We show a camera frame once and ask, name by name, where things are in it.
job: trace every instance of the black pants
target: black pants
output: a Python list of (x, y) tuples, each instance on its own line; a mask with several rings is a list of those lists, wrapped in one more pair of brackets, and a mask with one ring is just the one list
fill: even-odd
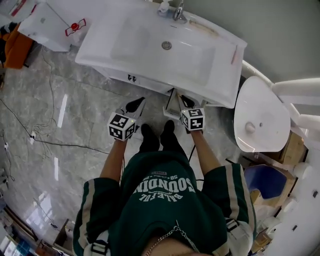
[[(183, 148), (180, 146), (176, 135), (173, 132), (163, 132), (160, 137), (160, 142), (163, 146), (162, 151), (175, 151), (181, 153), (187, 158)], [(139, 153), (154, 152), (159, 150), (159, 142), (154, 139), (143, 138)]]

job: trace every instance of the chain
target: chain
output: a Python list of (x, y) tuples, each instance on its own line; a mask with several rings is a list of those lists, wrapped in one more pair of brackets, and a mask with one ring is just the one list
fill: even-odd
[(171, 236), (173, 232), (180, 232), (181, 235), (189, 242), (189, 244), (191, 245), (192, 249), (196, 252), (196, 253), (200, 253), (200, 251), (198, 250), (198, 248), (196, 247), (196, 245), (194, 244), (194, 242), (192, 242), (190, 240), (190, 238), (187, 236), (186, 232), (184, 232), (183, 230), (181, 230), (181, 228), (179, 227), (179, 225), (174, 226), (173, 229), (171, 231), (169, 231), (167, 234), (161, 236), (155, 243), (154, 245), (151, 246), (151, 248), (146, 252), (145, 256), (150, 256), (152, 250), (163, 240), (166, 239), (167, 237)]

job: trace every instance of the orange cloth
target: orange cloth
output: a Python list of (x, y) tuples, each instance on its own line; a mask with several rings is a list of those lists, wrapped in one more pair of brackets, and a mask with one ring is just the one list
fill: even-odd
[(4, 67), (8, 69), (22, 69), (33, 43), (31, 38), (18, 32), (19, 25), (10, 34), (2, 36), (6, 41)]

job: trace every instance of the person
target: person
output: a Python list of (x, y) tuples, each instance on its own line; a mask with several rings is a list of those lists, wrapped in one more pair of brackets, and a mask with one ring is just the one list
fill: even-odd
[(174, 130), (169, 120), (158, 151), (158, 138), (143, 124), (143, 142), (122, 177), (127, 141), (115, 140), (100, 177), (84, 184), (75, 255), (248, 254), (256, 217), (242, 167), (221, 166), (202, 131), (191, 131), (204, 176), (199, 191)]

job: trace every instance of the forearm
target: forearm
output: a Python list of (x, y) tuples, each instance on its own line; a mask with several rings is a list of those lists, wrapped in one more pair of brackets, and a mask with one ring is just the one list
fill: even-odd
[(209, 147), (204, 135), (200, 130), (191, 131), (198, 158), (200, 162), (201, 171), (203, 176), (210, 172), (212, 169), (220, 167), (220, 163), (215, 154)]
[(104, 163), (100, 178), (110, 178), (117, 182), (120, 181), (126, 146), (127, 141), (118, 139), (114, 141), (112, 149)]

